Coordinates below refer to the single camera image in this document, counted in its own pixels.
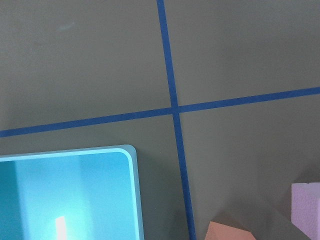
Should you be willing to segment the light blue plastic bin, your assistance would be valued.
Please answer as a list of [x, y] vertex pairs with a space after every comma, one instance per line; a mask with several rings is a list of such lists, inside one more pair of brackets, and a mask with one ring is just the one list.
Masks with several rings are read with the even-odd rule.
[[131, 145], [3, 155], [3, 240], [142, 240]]

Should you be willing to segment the pink foam block far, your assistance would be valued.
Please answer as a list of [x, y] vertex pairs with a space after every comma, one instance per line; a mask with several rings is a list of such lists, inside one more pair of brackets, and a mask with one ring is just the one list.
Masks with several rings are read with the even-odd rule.
[[291, 222], [311, 240], [320, 238], [320, 184], [291, 185]]

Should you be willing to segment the blue tape grid lines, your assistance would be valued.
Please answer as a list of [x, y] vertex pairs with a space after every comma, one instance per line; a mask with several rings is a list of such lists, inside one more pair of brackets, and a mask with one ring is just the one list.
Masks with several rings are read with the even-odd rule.
[[172, 116], [177, 155], [178, 155], [179, 172], [180, 172], [182, 192], [183, 192], [184, 207], [185, 207], [187, 227], [188, 227], [188, 236], [189, 236], [189, 239], [195, 240], [197, 238], [196, 227], [195, 227], [194, 212], [193, 212], [193, 206], [192, 206], [192, 198], [190, 193], [190, 183], [188, 179], [188, 170], [187, 170], [187, 164], [186, 164], [186, 155], [185, 155], [185, 147], [183, 142], [180, 114], [203, 111], [203, 110], [211, 110], [211, 109], [217, 109], [217, 108], [225, 108], [225, 107], [231, 107], [231, 106], [254, 104], [254, 103], [260, 103], [260, 102], [268, 102], [268, 101], [276, 101], [276, 100], [282, 100], [282, 99], [318, 95], [320, 93], [320, 88], [319, 87], [302, 88], [302, 89], [296, 89], [296, 90], [259, 94], [259, 95], [253, 95], [253, 96], [245, 96], [245, 97], [230, 98], [230, 99], [224, 99], [224, 100], [215, 100], [215, 101], [202, 102], [202, 103], [179, 105], [176, 82], [175, 82], [174, 67], [173, 67], [173, 61], [172, 61], [172, 53], [171, 53], [170, 37], [169, 37], [168, 24], [167, 24], [165, 2], [163, 0], [158, 0], [156, 4], [157, 4], [158, 19], [159, 19], [159, 25], [160, 25], [160, 31], [161, 31], [164, 61], [165, 61], [165, 67], [166, 67], [168, 91], [170, 96], [170, 107], [101, 116], [101, 117], [85, 118], [80, 120], [71, 120], [71, 121], [64, 121], [64, 122], [57, 122], [57, 123], [50, 123], [50, 124], [42, 124], [42, 125], [35, 125], [35, 126], [28, 126], [28, 127], [6, 129], [6, 130], [1, 130], [0, 136], [2, 138], [7, 138], [12, 136], [44, 133], [49, 131], [60, 131], [65, 129], [73, 129], [73, 128], [86, 127], [86, 126], [95, 126], [100, 124], [131, 121], [131, 120], [151, 118], [151, 117], [160, 117], [160, 116], [166, 116], [166, 115]]

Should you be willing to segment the orange foam block far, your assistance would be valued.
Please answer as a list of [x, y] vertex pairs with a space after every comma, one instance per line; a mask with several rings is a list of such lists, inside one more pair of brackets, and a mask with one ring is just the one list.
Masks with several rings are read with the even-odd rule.
[[211, 221], [205, 240], [256, 240], [250, 231]]

